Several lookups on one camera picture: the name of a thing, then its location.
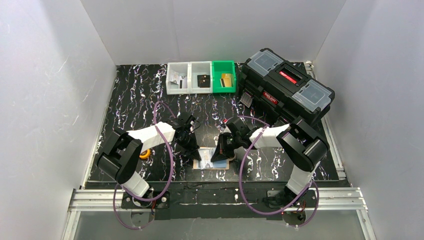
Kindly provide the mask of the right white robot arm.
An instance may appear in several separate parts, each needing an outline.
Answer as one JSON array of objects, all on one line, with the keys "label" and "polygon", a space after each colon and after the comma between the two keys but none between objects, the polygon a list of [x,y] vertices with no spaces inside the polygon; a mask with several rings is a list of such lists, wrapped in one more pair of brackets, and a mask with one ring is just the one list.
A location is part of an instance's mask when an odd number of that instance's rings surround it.
[{"label": "right white robot arm", "polygon": [[296,197],[312,180],[317,166],[329,151],[329,144],[301,117],[282,126],[252,128],[235,116],[225,122],[225,129],[218,136],[211,162],[231,159],[239,148],[283,149],[293,162],[284,193]]}]

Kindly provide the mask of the white silver credit card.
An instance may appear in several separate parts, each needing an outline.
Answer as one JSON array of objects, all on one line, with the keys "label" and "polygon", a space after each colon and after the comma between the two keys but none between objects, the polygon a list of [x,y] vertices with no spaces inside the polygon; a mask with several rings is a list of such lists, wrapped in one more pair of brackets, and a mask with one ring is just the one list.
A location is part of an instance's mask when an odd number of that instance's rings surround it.
[{"label": "white silver credit card", "polygon": [[222,168],[221,162],[212,162],[212,150],[209,148],[199,149],[200,160],[197,162],[197,167],[201,170]]}]

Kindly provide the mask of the beige leather card holder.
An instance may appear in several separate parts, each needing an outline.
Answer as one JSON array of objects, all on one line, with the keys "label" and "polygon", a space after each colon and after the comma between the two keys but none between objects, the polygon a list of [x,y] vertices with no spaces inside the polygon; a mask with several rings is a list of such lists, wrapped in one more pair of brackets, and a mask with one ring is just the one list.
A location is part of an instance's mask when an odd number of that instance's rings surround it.
[{"label": "beige leather card holder", "polygon": [[200,160],[193,160],[193,169],[194,170],[228,170],[230,168],[230,162],[234,158],[227,158],[219,161],[212,162],[212,155],[214,148],[212,147],[201,147],[198,150],[200,154]]}]

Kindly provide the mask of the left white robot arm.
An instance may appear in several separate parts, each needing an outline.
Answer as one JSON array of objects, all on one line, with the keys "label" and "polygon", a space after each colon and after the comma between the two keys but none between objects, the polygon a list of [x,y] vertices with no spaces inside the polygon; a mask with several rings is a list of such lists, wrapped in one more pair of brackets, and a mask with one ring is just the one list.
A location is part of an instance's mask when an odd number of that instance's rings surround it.
[{"label": "left white robot arm", "polygon": [[162,144],[172,155],[170,144],[174,142],[183,149],[184,157],[199,160],[200,147],[195,135],[197,123],[193,115],[186,113],[139,130],[114,130],[99,150],[95,163],[133,198],[144,202],[143,196],[150,186],[136,171],[140,155]]}]

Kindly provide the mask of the orange gold credit card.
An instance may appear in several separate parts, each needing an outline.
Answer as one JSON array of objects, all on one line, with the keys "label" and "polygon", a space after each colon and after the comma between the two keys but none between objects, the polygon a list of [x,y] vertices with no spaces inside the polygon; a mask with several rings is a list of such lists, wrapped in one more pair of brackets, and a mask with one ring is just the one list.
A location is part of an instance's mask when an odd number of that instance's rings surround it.
[{"label": "orange gold credit card", "polygon": [[220,84],[223,88],[231,88],[233,86],[233,75],[231,73],[222,73]]}]

